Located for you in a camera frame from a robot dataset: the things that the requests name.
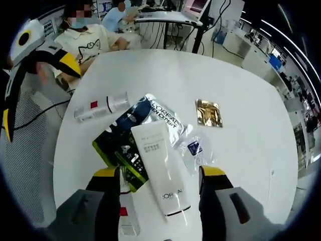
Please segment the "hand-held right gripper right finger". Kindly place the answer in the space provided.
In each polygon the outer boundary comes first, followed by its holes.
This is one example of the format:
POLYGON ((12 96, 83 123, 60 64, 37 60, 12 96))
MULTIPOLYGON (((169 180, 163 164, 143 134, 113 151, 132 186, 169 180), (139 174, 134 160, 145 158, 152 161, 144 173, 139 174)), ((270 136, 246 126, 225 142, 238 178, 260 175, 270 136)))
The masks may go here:
POLYGON ((258 240, 266 228, 260 202, 234 187, 217 167, 199 167, 199 212, 202 240, 258 240))

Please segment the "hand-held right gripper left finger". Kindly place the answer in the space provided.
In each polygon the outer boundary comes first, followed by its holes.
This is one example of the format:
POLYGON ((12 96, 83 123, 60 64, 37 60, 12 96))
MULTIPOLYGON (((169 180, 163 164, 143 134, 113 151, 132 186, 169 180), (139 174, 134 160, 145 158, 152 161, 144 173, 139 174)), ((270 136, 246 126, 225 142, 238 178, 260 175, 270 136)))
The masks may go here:
POLYGON ((54 240, 118 240, 120 170, 104 168, 57 209, 54 240))

